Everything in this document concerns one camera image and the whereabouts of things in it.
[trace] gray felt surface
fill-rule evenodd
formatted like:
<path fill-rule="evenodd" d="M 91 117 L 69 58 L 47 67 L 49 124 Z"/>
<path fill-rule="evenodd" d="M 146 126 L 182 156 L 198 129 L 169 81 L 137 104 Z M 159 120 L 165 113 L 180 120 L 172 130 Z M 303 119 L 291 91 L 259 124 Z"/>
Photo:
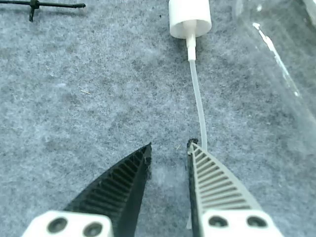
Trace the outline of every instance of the gray felt surface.
<path fill-rule="evenodd" d="M 186 142 L 199 137 L 199 125 L 167 0 L 86 3 L 43 7 L 34 23 L 28 7 L 0 5 L 1 236 L 20 236 L 34 217 L 62 209 L 149 142 L 153 178 L 136 236 L 192 236 Z M 313 237 L 315 143 L 237 34 L 234 1 L 210 4 L 213 29 L 197 41 L 209 151 L 285 236 Z"/>

